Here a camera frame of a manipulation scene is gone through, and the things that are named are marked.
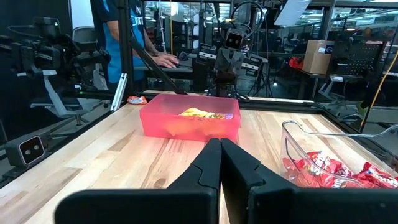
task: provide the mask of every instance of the blue shirt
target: blue shirt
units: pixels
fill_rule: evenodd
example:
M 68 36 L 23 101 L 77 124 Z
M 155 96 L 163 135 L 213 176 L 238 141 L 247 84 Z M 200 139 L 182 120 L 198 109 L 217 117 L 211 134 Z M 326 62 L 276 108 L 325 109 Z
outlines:
M 144 24 L 142 22 L 141 7 L 138 1 L 131 2 L 131 30 L 138 42 L 144 46 Z M 93 19 L 95 23 L 95 29 L 99 35 L 98 41 L 104 45 L 105 49 L 111 56 L 111 61 L 108 66 L 108 79 L 111 83 L 119 82 L 121 76 L 121 56 L 120 56 L 120 45 L 115 40 L 106 22 L 118 20 L 118 9 L 116 6 L 116 0 L 91 0 L 91 10 L 93 11 Z M 134 67 L 144 66 L 144 62 L 132 56 L 132 62 Z M 134 70 L 134 79 L 141 80 L 144 78 L 144 71 Z

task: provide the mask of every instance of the yellow cable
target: yellow cable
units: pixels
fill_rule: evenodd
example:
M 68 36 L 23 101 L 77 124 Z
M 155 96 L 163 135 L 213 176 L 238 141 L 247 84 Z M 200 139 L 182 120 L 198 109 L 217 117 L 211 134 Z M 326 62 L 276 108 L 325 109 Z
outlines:
M 394 59 L 392 60 L 392 62 L 391 62 L 391 64 L 390 64 L 390 67 L 387 69 L 386 74 L 384 75 L 383 79 L 381 80 L 380 85 L 379 85 L 379 88 L 377 88 L 377 92 L 376 92 L 376 95 L 375 95 L 374 98 L 373 98 L 372 104 L 371 104 L 370 107 L 368 108 L 369 113 L 371 112 L 370 110 L 372 109 L 374 103 L 376 102 L 377 97 L 379 96 L 379 92 L 380 92 L 380 90 L 381 90 L 381 86 L 383 85 L 384 81 L 386 80 L 388 74 L 390 73 L 390 71 L 391 71 L 391 69 L 392 69 L 392 66 L 394 66 L 394 64 L 395 64 L 395 62 L 396 62 L 396 60 L 397 60 L 397 57 L 398 57 L 398 50 L 397 50 L 396 56 L 394 57 Z M 365 119 L 363 119 L 362 122 L 361 122 L 361 128 L 362 128 L 362 126 L 363 126 L 364 121 L 365 121 Z
M 172 0 L 170 0 L 170 52 L 173 54 L 173 20 L 172 20 Z

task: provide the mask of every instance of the pink container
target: pink container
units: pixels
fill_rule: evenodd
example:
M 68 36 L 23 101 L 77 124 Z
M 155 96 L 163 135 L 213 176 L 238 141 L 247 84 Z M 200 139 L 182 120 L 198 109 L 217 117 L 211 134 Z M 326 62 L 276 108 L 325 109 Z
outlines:
M 179 115 L 189 108 L 234 116 L 228 120 Z M 232 98 L 160 94 L 141 108 L 139 116 L 146 136 L 182 140 L 229 138 L 236 142 L 241 125 L 239 104 Z

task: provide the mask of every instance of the cardboard box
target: cardboard box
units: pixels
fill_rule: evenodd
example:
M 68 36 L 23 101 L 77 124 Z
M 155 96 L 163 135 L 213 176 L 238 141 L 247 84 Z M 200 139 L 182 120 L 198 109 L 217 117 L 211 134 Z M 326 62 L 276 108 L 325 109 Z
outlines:
M 312 74 L 326 74 L 334 44 L 334 41 L 309 40 L 305 51 L 303 71 Z

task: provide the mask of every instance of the wooden table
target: wooden table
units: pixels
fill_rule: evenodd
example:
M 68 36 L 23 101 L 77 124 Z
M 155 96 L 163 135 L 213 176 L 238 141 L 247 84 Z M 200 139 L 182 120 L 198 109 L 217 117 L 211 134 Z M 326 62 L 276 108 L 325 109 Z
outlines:
M 83 189 L 165 188 L 172 183 L 205 143 L 144 136 L 141 107 L 123 106 L 0 189 L 0 223 L 53 223 L 57 204 Z M 283 121 L 293 119 L 313 131 L 340 132 L 320 115 L 241 110 L 241 116 L 238 144 L 276 172 Z M 305 139 L 300 143 L 311 144 Z M 359 146 L 345 147 L 352 166 L 365 160 L 380 163 Z M 223 195 L 220 223 L 229 223 Z

